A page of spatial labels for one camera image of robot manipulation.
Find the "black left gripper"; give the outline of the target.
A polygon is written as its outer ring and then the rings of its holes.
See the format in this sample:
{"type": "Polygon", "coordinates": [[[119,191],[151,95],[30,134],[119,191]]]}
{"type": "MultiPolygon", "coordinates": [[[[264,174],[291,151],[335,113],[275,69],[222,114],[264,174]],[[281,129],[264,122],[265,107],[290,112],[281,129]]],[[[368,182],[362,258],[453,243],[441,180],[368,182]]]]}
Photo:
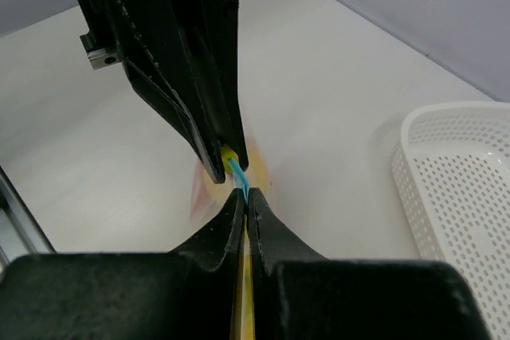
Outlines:
{"type": "Polygon", "coordinates": [[[221,148],[249,165],[238,100],[239,0],[77,0],[93,70],[122,64],[131,86],[192,147],[215,183],[221,148]]]}

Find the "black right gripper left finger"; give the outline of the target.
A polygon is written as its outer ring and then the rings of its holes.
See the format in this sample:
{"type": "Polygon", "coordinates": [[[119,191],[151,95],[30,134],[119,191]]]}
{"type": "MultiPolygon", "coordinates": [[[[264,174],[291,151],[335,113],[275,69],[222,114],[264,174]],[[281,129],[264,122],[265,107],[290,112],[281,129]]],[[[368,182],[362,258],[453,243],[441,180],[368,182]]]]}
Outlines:
{"type": "Polygon", "coordinates": [[[1,279],[4,339],[227,339],[245,199],[166,253],[40,254],[1,279]]]}

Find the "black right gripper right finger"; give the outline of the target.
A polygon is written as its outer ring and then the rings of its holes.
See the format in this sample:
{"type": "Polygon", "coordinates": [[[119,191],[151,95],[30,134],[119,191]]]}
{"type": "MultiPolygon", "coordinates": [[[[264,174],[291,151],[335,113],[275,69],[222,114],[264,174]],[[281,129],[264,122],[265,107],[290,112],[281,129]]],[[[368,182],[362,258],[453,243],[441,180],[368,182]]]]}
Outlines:
{"type": "Polygon", "coordinates": [[[452,266],[424,260],[329,260],[251,189],[254,330],[259,339],[487,339],[452,266]]]}

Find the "clear zip top bag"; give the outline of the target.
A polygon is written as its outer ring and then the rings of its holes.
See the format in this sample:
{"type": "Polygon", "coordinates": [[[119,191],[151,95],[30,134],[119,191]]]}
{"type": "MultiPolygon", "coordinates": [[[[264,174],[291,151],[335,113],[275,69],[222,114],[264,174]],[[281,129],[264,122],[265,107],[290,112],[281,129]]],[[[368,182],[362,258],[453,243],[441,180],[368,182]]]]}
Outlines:
{"type": "MultiPolygon", "coordinates": [[[[246,137],[249,168],[245,172],[249,185],[261,189],[268,202],[275,201],[273,183],[269,168],[264,159],[256,137],[249,133],[246,137]]],[[[198,162],[195,167],[194,180],[190,198],[190,224],[197,231],[215,217],[226,202],[235,181],[228,177],[223,184],[210,180],[203,165],[198,162]]],[[[254,339],[255,319],[253,308],[253,278],[250,241],[247,229],[241,236],[241,251],[237,272],[236,300],[233,309],[233,338],[254,339]]]]}

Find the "yellow bag zip slider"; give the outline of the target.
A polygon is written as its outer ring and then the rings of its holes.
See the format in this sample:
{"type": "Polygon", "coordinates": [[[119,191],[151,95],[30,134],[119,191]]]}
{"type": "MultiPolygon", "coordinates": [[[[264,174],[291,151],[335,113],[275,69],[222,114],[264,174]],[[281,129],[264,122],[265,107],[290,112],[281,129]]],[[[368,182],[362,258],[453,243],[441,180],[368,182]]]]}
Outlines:
{"type": "Polygon", "coordinates": [[[234,172],[238,171],[239,167],[237,153],[228,145],[223,145],[220,152],[225,172],[228,175],[233,175],[234,172]]]}

